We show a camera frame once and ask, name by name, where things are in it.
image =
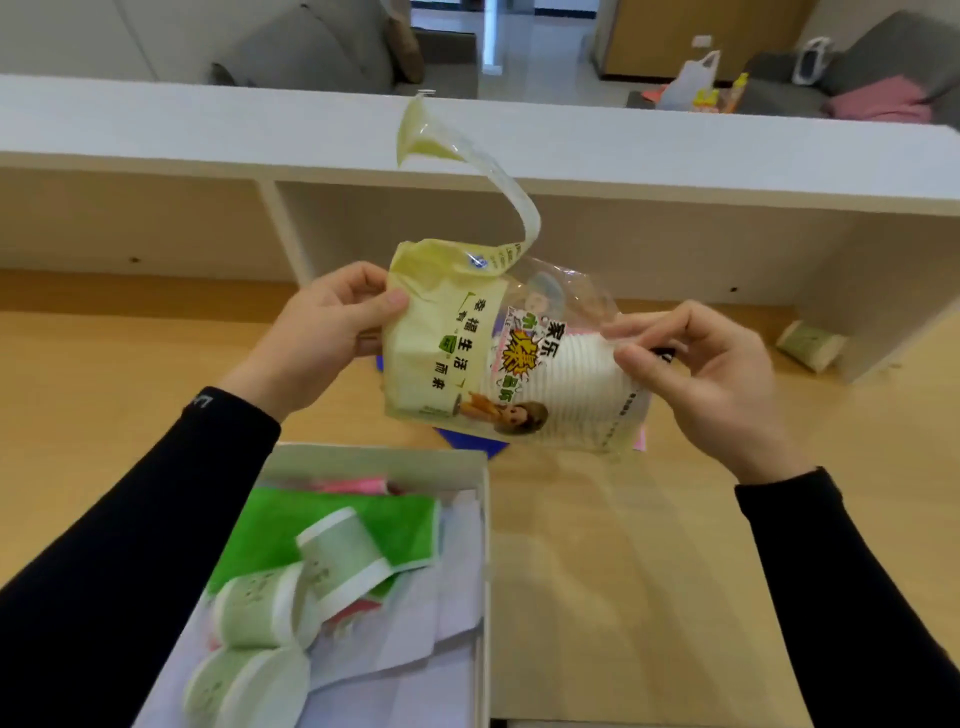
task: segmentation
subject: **plastic bag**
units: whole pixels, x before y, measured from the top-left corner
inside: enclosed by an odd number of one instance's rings
[[[663,90],[657,109],[664,111],[690,111],[697,92],[713,88],[720,65],[720,51],[711,51],[699,61],[687,61],[680,75]]]
[[[397,161],[409,154],[472,164],[507,196],[525,234],[498,247],[397,246],[388,285],[403,287],[410,307],[384,330],[387,414],[502,442],[631,447],[650,396],[599,333],[617,314],[612,298],[589,276],[524,255],[540,234],[533,201],[421,98],[397,135]]]

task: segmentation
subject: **hand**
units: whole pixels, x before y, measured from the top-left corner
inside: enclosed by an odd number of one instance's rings
[[[310,406],[354,356],[380,353],[380,329],[409,303],[402,289],[386,286],[387,272],[371,263],[314,280],[218,386],[278,422]]]
[[[755,332],[686,302],[673,311],[621,315],[603,333],[633,339],[614,350],[616,363],[663,397],[686,438],[741,483],[772,483],[814,469],[783,424],[770,356]],[[691,376],[650,353],[653,347],[676,348]]]

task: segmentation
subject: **open box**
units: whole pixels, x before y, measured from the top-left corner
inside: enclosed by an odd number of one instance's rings
[[[386,477],[405,493],[436,496],[449,503],[461,492],[476,494],[483,514],[483,620],[473,645],[474,726],[490,724],[490,529],[487,521],[487,458],[472,450],[409,450],[354,448],[307,443],[281,443],[267,458],[259,480],[345,480]],[[202,659],[204,596],[180,634],[159,674],[135,726],[187,725],[180,708],[185,674]]]

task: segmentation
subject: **wooden table surface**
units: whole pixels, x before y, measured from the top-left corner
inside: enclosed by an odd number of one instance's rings
[[[239,361],[285,284],[0,272],[0,582]],[[734,309],[776,333],[785,314]],[[776,356],[797,436],[876,555],[960,654],[960,320],[855,387]],[[442,448],[382,414],[370,361],[286,440]],[[732,480],[655,403],[649,452],[510,447],[491,462],[492,714],[806,726]]]

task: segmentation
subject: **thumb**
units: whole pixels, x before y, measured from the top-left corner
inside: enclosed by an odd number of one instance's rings
[[[390,323],[406,310],[409,303],[410,298],[406,291],[402,288],[392,288],[362,303],[347,306],[347,311],[350,322],[359,333],[367,328],[380,328]]]
[[[621,344],[613,350],[617,365],[673,407],[686,395],[690,377],[684,376],[659,356],[636,344]]]

